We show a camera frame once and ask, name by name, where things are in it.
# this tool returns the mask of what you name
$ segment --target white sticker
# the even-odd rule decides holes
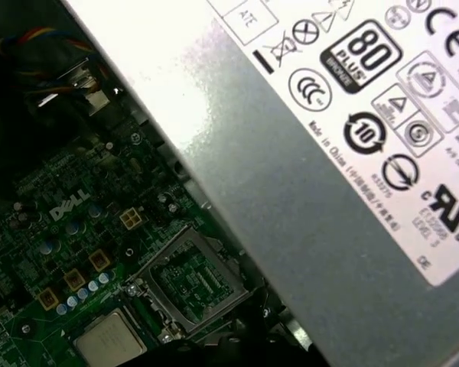
[[[207,0],[428,282],[459,271],[459,0]]]

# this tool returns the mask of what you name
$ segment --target capacitor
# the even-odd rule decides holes
[[[92,174],[99,179],[105,179],[109,176],[109,172],[99,166],[94,166],[92,168]]]
[[[35,201],[24,202],[18,201],[14,203],[14,210],[16,212],[34,212],[37,209],[37,203]]]
[[[162,204],[165,204],[168,201],[168,198],[164,193],[161,193],[158,195],[158,201]]]
[[[111,276],[110,276],[109,272],[101,273],[99,275],[99,283],[100,284],[107,284],[107,283],[110,282],[110,279],[111,279]]]
[[[83,302],[89,296],[89,291],[86,288],[80,288],[76,295],[78,296],[78,299]]]
[[[43,216],[39,212],[20,213],[18,220],[21,222],[37,223],[40,222]]]
[[[27,222],[21,222],[19,220],[16,220],[16,219],[12,219],[10,222],[8,222],[8,226],[10,227],[10,229],[13,229],[13,230],[19,230],[19,229],[27,229],[31,226],[30,223],[27,223]]]
[[[78,298],[75,297],[75,296],[69,296],[69,297],[67,298],[67,305],[68,305],[68,307],[70,307],[70,308],[76,307],[76,306],[78,305]]]
[[[60,316],[66,315],[68,312],[68,307],[66,304],[58,304],[56,306],[56,313]]]
[[[106,150],[112,155],[118,155],[121,152],[119,146],[115,145],[111,141],[106,143]]]
[[[68,235],[76,235],[77,233],[85,232],[85,223],[72,220],[64,226],[64,230]]]
[[[53,252],[60,251],[61,242],[58,239],[46,239],[39,245],[39,252],[43,255],[49,255]]]
[[[96,281],[90,281],[88,288],[91,292],[97,292],[99,290],[99,283],[97,283]]]
[[[99,218],[103,213],[103,209],[99,204],[91,204],[89,206],[89,216],[91,218]]]
[[[168,211],[175,214],[178,211],[178,205],[174,203],[168,205]]]

